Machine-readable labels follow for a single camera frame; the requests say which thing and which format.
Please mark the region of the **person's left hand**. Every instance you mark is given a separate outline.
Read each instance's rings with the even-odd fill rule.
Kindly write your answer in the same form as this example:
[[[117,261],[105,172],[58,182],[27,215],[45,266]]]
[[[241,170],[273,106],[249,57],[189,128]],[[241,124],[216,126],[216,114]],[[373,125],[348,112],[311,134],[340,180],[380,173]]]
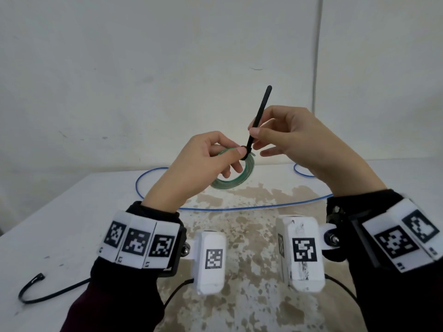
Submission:
[[[209,187],[221,174],[230,177],[231,166],[209,168],[209,147],[240,147],[219,131],[197,134],[183,147],[171,166],[149,190],[141,205],[162,212],[175,213],[188,199]],[[233,168],[241,173],[242,167]]]

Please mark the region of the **person's right hand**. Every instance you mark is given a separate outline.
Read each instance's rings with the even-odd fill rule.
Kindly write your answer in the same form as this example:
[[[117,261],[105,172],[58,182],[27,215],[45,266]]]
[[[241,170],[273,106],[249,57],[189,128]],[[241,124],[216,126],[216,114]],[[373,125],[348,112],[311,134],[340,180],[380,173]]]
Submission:
[[[261,151],[262,157],[284,154],[325,183],[333,196],[356,196],[386,190],[369,164],[305,107],[268,106],[258,127],[287,128],[292,143],[274,143],[279,151]]]

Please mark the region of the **black cable tie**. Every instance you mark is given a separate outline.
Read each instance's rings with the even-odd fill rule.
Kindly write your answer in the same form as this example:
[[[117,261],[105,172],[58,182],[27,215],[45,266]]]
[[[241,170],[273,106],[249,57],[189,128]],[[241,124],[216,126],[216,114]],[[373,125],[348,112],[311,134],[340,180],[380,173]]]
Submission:
[[[269,85],[269,86],[267,86],[267,88],[265,90],[265,93],[263,95],[263,99],[261,101],[261,104],[259,106],[257,114],[256,114],[254,120],[252,121],[251,128],[258,127],[258,125],[261,121],[261,118],[263,116],[263,112],[264,112],[266,105],[268,103],[269,96],[270,96],[271,92],[272,92],[272,86]],[[254,138],[250,135],[246,146],[243,146],[244,148],[246,148],[246,155],[243,156],[243,158],[241,158],[241,161],[245,161],[247,159],[248,155],[251,153],[253,141],[254,141]]]

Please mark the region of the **person's right forearm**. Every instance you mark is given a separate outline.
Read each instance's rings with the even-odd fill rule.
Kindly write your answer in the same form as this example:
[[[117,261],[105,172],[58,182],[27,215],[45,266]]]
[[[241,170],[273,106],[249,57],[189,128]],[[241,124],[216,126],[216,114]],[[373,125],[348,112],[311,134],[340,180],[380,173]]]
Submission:
[[[328,198],[340,247],[323,255],[348,263],[368,332],[443,332],[443,259],[401,273],[363,228],[404,198],[392,189]]]

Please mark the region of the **person's left forearm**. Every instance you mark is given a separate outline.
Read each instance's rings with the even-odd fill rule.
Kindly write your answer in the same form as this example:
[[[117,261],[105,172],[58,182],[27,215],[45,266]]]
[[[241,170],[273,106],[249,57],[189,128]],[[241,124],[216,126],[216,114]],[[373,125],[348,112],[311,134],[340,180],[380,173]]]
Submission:
[[[125,211],[180,223],[178,212],[162,212],[136,201]],[[69,308],[60,332],[153,332],[164,318],[157,288],[159,272],[95,260],[86,290]]]

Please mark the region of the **white left wrist marker band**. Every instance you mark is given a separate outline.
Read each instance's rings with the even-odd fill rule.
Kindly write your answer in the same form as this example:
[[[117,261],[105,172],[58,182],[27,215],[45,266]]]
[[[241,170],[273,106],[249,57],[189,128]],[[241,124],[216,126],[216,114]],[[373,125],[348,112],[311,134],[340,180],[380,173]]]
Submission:
[[[159,277],[177,273],[186,228],[117,211],[98,246],[97,255],[111,263],[135,269],[152,269]]]

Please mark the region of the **white wrist marker band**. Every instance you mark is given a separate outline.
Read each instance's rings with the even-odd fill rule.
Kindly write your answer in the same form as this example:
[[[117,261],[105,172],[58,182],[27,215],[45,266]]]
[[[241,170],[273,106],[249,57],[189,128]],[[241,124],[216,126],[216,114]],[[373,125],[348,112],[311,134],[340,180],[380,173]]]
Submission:
[[[111,263],[135,269],[152,269],[159,277],[177,273],[186,228],[117,211],[98,246],[97,255]]]
[[[443,259],[443,231],[409,198],[365,221],[363,228],[401,273]]]

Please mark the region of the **white right wrist marker band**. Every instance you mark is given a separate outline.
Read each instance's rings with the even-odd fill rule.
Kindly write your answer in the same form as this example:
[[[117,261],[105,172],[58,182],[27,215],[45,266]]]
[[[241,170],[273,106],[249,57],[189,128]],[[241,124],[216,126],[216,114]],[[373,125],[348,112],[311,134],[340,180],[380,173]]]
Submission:
[[[443,259],[443,231],[409,198],[365,221],[363,228],[401,273]]]

